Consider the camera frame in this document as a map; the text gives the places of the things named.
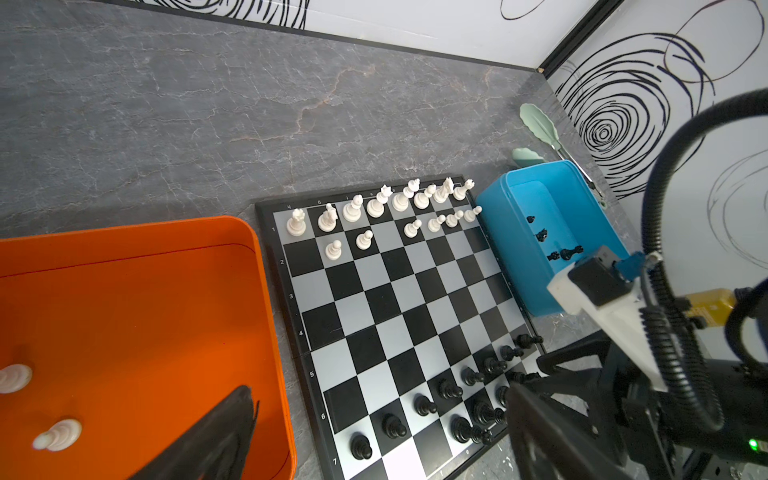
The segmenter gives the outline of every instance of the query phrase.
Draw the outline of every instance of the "black chess piece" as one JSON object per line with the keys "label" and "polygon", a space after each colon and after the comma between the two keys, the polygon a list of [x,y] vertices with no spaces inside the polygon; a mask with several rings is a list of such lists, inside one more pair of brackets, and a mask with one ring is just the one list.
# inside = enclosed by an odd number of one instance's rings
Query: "black chess piece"
{"label": "black chess piece", "polygon": [[382,429],[384,430],[386,436],[390,437],[391,439],[401,439],[408,434],[408,429],[406,426],[402,424],[399,418],[392,414],[384,417]]}
{"label": "black chess piece", "polygon": [[464,390],[448,380],[443,380],[438,387],[438,393],[445,400],[460,399],[464,395]]}
{"label": "black chess piece", "polygon": [[352,439],[352,456],[358,460],[367,460],[373,456],[373,449],[371,449],[371,443],[368,441],[365,435],[355,435]]}
{"label": "black chess piece", "polygon": [[437,405],[424,395],[419,395],[416,401],[413,403],[416,413],[422,417],[426,417],[430,413],[437,412]]}
{"label": "black chess piece", "polygon": [[476,425],[487,425],[496,421],[493,407],[485,402],[477,402],[472,409],[472,422]]}
{"label": "black chess piece", "polygon": [[496,399],[500,404],[502,404],[502,407],[507,408],[507,392],[509,391],[508,386],[500,386],[496,389]]}
{"label": "black chess piece", "polygon": [[529,349],[533,346],[534,343],[543,343],[544,339],[541,338],[539,335],[530,336],[527,333],[523,333],[522,335],[518,335],[518,338],[515,339],[515,343],[517,346],[519,346],[522,349]]}
{"label": "black chess piece", "polygon": [[507,369],[507,363],[503,360],[496,359],[494,356],[489,356],[485,359],[482,365],[483,372],[486,375],[498,375]]}
{"label": "black chess piece", "polygon": [[451,421],[451,434],[457,442],[466,443],[472,440],[474,443],[491,445],[492,435],[488,430],[478,426],[469,425],[469,420],[463,417],[455,417]]}
{"label": "black chess piece", "polygon": [[493,411],[493,419],[499,425],[507,425],[507,416],[504,415],[504,410],[502,409],[495,409]]}
{"label": "black chess piece", "polygon": [[503,345],[500,348],[500,353],[502,354],[503,360],[506,360],[507,362],[511,362],[516,356],[522,357],[523,355],[525,355],[525,350],[513,349],[508,345]]}
{"label": "black chess piece", "polygon": [[462,381],[467,386],[473,386],[476,383],[483,383],[485,381],[485,375],[467,367],[462,370]]}
{"label": "black chess piece", "polygon": [[569,250],[567,248],[560,250],[560,256],[563,257],[563,260],[568,261],[576,253],[583,253],[583,252],[584,252],[584,248],[581,245],[577,245],[573,250]]}
{"label": "black chess piece", "polygon": [[525,374],[523,372],[510,372],[508,380],[510,382],[523,383],[525,382]]}

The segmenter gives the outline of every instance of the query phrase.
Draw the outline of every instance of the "blue plastic container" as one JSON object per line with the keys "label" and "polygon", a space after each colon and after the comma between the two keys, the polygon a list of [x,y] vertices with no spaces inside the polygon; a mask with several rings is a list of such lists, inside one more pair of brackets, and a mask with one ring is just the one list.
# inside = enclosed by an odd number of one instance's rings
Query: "blue plastic container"
{"label": "blue plastic container", "polygon": [[[536,316],[563,309],[547,291],[552,277],[585,254],[606,245],[619,258],[629,256],[602,208],[569,161],[533,165],[501,175],[478,195],[482,219],[512,283]],[[526,217],[536,217],[528,223]],[[544,242],[535,234],[547,229]],[[577,245],[584,253],[570,260],[547,255]]]}

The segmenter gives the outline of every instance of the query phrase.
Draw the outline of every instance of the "chessboard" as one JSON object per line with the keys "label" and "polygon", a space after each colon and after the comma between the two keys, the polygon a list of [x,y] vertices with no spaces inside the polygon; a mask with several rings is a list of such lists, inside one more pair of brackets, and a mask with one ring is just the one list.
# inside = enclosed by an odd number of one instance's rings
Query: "chessboard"
{"label": "chessboard", "polygon": [[[444,180],[422,179],[419,191]],[[387,185],[397,194],[406,182]],[[454,478],[506,435],[504,387],[538,372],[543,349],[519,337],[535,331],[482,213],[429,229],[440,215],[472,209],[472,192],[443,203],[432,196],[424,209],[410,198],[404,211],[390,198],[373,217],[366,205],[381,187],[259,202],[262,241],[325,479]],[[358,194],[361,214],[349,222],[343,208]],[[323,231],[327,204],[338,220]],[[306,229],[294,236],[287,224],[297,208]],[[410,237],[406,225],[416,219]],[[367,230],[373,236],[362,250],[357,240]],[[326,248],[336,240],[340,254],[334,249],[331,260]]]}

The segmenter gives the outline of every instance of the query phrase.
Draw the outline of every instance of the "gray marble countertop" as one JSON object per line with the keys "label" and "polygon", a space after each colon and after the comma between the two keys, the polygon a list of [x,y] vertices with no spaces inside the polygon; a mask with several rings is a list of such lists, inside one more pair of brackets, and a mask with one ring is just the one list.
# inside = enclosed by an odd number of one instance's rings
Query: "gray marble countertop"
{"label": "gray marble countertop", "polygon": [[[511,150],[554,152],[518,116],[538,105],[637,234],[544,77],[75,0],[12,2],[0,21],[0,237],[234,215],[253,201],[459,172],[482,191]],[[278,305],[271,291],[273,305]],[[320,478],[283,314],[274,310],[298,451]],[[534,319],[545,347],[588,318]],[[517,478],[508,439],[462,478]]]}

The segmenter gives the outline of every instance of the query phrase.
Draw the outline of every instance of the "black corrugated tube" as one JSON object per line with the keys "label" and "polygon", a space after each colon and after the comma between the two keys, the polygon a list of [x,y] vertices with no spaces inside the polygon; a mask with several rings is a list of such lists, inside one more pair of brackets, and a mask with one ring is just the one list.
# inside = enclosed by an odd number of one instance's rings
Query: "black corrugated tube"
{"label": "black corrugated tube", "polygon": [[[683,155],[694,141],[713,129],[743,118],[768,114],[768,88],[721,101],[686,122],[664,146],[650,172],[643,199],[642,236],[646,255],[661,255],[661,210],[664,195]],[[660,307],[643,312],[643,324],[671,397],[688,421],[705,432],[723,428],[723,411],[686,316],[675,306],[664,261],[648,273]]]}

